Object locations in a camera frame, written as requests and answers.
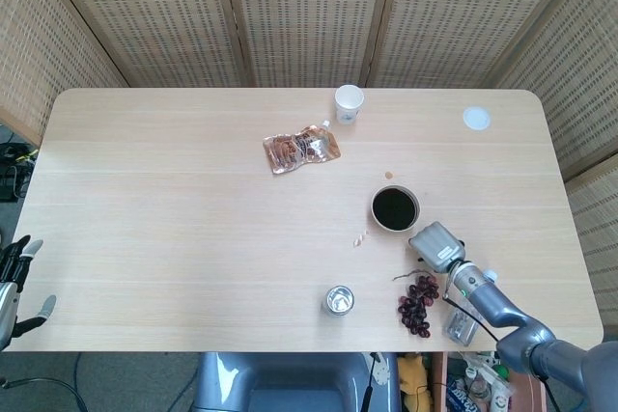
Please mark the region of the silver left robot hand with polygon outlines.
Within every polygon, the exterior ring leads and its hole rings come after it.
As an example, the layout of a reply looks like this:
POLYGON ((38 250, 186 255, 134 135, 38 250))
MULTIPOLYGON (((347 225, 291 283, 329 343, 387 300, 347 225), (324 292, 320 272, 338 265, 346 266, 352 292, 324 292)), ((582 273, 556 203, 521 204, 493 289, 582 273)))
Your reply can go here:
POLYGON ((55 309, 57 297, 49 295, 36 316, 22 321, 17 316, 30 264, 42 246, 42 239, 32 240, 27 234, 0 250, 0 351, 7 348, 12 339, 45 324, 55 309))

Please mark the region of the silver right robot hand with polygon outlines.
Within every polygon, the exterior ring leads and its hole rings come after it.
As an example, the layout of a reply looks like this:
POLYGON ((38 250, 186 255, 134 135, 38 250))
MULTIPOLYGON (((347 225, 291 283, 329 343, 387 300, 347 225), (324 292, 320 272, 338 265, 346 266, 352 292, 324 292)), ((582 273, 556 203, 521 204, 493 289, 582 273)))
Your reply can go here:
POLYGON ((437 221, 410 238, 408 244, 436 273, 448 273, 453 265, 465 260, 463 243, 437 221))

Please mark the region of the bunch of dark red grapes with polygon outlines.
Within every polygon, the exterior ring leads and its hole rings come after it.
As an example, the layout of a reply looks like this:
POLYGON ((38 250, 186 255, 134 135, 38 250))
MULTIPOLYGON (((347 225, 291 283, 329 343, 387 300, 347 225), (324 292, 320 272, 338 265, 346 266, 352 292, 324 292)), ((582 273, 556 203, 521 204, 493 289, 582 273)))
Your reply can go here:
POLYGON ((440 296, 437 278, 428 270, 415 269, 394 277, 393 281, 404 279, 412 281, 406 284, 406 292, 398 299, 400 322, 411 335, 428 339, 431 336, 428 309, 440 296))

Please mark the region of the blue aluminium drink can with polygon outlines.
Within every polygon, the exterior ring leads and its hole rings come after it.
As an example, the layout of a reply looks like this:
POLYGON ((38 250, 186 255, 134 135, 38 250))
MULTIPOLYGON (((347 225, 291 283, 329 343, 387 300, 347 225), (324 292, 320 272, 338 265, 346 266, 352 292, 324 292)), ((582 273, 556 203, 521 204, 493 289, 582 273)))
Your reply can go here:
POLYGON ((346 316, 354 307, 354 294, 349 287, 330 288, 323 297, 322 307, 329 316, 346 316))

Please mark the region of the black equipment on floor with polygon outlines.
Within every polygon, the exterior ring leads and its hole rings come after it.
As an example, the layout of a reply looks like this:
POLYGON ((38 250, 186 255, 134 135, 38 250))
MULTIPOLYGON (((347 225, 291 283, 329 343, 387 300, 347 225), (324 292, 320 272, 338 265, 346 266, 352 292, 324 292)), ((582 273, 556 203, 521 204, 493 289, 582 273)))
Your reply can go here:
POLYGON ((25 143, 0 144, 0 203, 25 197, 39 150, 25 143))

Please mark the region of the white round lid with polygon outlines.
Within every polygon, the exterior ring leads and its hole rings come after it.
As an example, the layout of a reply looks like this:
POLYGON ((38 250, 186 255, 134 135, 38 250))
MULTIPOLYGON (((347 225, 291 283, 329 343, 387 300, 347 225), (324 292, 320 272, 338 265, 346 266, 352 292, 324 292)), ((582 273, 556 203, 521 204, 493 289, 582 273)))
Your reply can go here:
POLYGON ((471 106, 463 110, 463 122, 472 130, 484 131, 491 126, 492 117, 486 108, 471 106))

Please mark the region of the yellow plush toy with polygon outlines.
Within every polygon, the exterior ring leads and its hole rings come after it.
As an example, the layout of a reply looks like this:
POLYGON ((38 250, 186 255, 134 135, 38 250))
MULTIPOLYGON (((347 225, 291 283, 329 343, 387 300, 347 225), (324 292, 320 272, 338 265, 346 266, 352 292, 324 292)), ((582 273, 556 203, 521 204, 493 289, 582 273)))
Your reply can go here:
POLYGON ((397 358, 400 391, 407 412, 431 412, 433 400, 427 370, 421 354, 397 358))

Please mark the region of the brown box of clutter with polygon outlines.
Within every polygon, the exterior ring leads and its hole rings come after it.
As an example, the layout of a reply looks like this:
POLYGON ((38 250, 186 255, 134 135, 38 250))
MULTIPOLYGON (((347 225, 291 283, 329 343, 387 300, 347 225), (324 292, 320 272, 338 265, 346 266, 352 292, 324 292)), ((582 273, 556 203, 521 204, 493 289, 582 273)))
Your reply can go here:
POLYGON ((434 352, 428 373, 432 412, 548 412, 545 386, 491 356, 434 352))

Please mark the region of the brown spouted food pouch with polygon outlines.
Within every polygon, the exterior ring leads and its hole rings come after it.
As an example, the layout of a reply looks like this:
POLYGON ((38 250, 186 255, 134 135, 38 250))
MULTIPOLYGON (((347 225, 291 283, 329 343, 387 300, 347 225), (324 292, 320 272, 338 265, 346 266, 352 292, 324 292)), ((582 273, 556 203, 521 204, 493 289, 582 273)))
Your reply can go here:
POLYGON ((306 126, 295 134, 267 137, 263 140, 263 147, 274 175, 287 174, 303 165, 324 163, 341 156, 329 120, 306 126))

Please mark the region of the white paper cup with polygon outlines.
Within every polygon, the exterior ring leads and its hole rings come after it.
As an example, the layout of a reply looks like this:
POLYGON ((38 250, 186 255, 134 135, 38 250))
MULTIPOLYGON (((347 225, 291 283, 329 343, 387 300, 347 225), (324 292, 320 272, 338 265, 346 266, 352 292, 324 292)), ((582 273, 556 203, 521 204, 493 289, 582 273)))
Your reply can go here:
POLYGON ((355 85, 346 84, 335 91, 336 119, 340 124, 353 124, 364 103, 363 91, 355 85))

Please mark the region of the grey robot torso base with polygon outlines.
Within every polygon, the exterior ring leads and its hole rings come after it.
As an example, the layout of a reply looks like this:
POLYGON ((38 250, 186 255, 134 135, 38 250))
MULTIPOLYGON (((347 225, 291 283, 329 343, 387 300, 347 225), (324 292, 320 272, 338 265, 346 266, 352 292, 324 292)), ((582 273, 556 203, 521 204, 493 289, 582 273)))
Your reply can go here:
POLYGON ((205 352, 191 412, 402 412, 397 355, 379 386, 369 352, 205 352))

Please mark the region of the woven bamboo folding screen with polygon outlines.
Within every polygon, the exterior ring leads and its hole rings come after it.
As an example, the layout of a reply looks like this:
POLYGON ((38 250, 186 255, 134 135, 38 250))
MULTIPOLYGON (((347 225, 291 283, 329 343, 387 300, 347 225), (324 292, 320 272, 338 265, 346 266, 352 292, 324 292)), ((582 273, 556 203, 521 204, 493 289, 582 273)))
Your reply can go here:
POLYGON ((0 0, 0 127, 83 87, 511 87, 565 179, 618 154, 618 0, 0 0))

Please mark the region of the white perforated metal bracket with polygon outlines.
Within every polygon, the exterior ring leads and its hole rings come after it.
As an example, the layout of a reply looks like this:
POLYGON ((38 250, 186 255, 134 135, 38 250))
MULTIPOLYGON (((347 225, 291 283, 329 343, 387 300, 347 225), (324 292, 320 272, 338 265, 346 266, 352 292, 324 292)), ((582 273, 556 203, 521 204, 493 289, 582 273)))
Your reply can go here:
POLYGON ((370 352, 368 354, 369 371, 376 384, 385 386, 390 378, 390 367, 382 352, 370 352))

